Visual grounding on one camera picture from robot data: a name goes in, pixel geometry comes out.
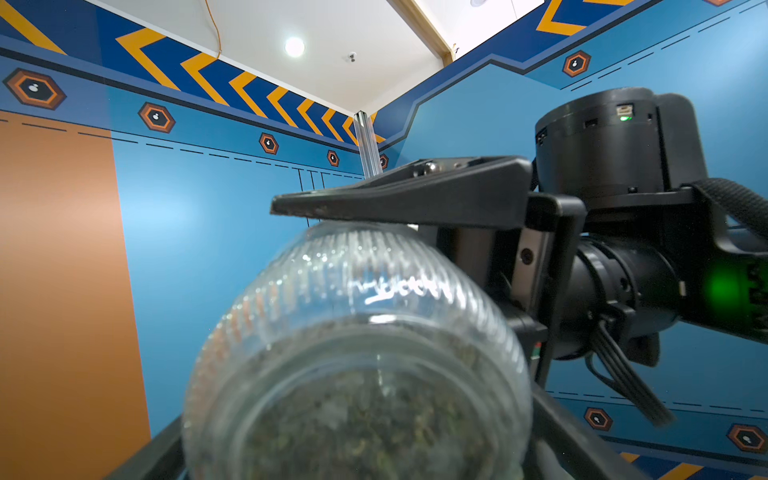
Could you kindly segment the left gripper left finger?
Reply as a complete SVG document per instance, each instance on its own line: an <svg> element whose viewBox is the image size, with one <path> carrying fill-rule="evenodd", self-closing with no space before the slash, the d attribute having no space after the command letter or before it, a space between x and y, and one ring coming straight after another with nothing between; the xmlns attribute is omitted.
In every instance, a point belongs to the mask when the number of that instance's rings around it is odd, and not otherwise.
<svg viewBox="0 0 768 480"><path fill-rule="evenodd" d="M106 479L181 479L186 472L181 420L178 416Z"/></svg>

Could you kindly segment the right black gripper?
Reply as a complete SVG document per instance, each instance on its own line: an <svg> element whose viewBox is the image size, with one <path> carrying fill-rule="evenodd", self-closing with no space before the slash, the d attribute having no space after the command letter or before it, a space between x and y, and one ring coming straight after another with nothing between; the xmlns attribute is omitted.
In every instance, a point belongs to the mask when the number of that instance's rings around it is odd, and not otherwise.
<svg viewBox="0 0 768 480"><path fill-rule="evenodd" d="M426 243L496 301L544 384L587 208L573 196L529 195L532 171L519 156L424 159L346 187L278 195L270 213L421 225Z"/></svg>

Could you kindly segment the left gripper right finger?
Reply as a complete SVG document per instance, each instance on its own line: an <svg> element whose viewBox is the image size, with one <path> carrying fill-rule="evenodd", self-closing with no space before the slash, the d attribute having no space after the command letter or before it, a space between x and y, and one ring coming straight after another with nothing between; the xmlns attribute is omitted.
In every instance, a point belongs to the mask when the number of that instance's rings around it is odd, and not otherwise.
<svg viewBox="0 0 768 480"><path fill-rule="evenodd" d="M527 453L529 479L645 479L545 392L532 385L533 428Z"/></svg>

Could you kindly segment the jar with green lid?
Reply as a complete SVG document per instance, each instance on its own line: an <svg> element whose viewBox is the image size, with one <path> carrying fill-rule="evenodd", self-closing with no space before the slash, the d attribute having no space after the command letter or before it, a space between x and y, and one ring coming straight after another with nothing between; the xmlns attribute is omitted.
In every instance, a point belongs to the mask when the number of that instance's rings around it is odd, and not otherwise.
<svg viewBox="0 0 768 480"><path fill-rule="evenodd" d="M323 222L210 332L181 433L193 479L519 479L532 420L475 282L411 228Z"/></svg>

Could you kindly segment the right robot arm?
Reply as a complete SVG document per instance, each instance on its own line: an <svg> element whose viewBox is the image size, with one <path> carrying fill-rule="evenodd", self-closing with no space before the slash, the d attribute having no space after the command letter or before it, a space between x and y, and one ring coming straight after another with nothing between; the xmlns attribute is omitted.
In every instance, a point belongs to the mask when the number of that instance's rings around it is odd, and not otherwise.
<svg viewBox="0 0 768 480"><path fill-rule="evenodd" d="M274 215L415 224L512 316L533 373L606 330L653 366L685 321L767 339L767 203L708 175L693 105L619 88L544 115L536 156L427 158L280 195Z"/></svg>

